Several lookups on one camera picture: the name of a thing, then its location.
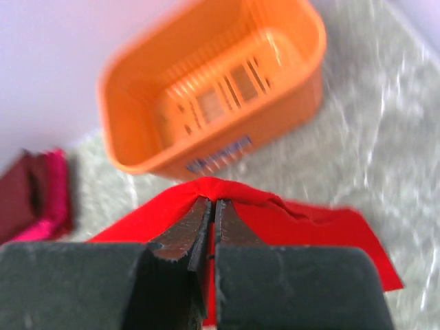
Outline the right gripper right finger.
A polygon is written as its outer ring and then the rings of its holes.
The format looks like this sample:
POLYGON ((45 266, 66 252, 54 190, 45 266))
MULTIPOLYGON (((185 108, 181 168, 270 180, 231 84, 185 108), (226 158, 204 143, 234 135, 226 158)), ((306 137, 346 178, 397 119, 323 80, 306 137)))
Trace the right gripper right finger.
POLYGON ((392 329, 371 258, 356 247, 264 243, 221 200, 214 217, 218 329, 392 329))

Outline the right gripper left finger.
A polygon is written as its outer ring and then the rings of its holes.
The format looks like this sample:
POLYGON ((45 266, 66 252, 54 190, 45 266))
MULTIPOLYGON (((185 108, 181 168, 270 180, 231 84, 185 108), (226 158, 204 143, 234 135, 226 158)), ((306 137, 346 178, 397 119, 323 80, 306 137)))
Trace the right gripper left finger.
POLYGON ((212 203, 148 243, 1 247, 2 329, 200 329, 212 203))

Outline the red t shirt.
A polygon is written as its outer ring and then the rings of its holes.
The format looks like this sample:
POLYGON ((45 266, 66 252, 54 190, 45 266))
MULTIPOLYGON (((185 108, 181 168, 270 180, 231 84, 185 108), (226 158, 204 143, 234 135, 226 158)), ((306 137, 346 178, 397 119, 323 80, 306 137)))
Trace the red t shirt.
POLYGON ((169 188, 93 238, 96 243, 148 243, 186 215, 198 198, 212 203, 208 251, 212 260, 207 323, 216 324, 215 211, 231 201, 238 216, 266 244, 359 248, 371 258, 385 292, 403 287, 393 264, 363 216, 349 208, 323 208, 288 201, 235 181, 203 177, 169 188))

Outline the folded pink t shirt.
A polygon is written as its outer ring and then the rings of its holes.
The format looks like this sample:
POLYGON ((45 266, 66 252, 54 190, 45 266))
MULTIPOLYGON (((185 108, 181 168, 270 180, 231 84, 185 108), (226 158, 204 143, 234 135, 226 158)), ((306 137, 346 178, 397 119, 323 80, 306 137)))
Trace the folded pink t shirt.
POLYGON ((65 152, 55 149, 46 156, 49 192, 43 215, 9 242, 51 241, 72 229, 69 173, 65 152))

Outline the folded maroon t shirt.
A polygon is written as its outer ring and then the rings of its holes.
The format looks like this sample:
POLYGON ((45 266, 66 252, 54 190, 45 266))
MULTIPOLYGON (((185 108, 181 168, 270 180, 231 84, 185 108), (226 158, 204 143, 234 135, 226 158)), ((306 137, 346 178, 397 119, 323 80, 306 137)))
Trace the folded maroon t shirt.
POLYGON ((5 243, 37 220, 48 193, 46 157, 22 152, 1 175, 1 242, 5 243))

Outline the orange plastic basket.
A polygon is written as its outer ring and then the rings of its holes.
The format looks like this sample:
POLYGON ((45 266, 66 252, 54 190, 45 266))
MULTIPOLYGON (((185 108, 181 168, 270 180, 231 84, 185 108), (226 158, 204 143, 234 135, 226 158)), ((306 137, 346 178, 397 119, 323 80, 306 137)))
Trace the orange plastic basket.
POLYGON ((327 36, 308 1, 192 1, 121 47, 98 83, 111 163, 210 175, 313 118, 327 36))

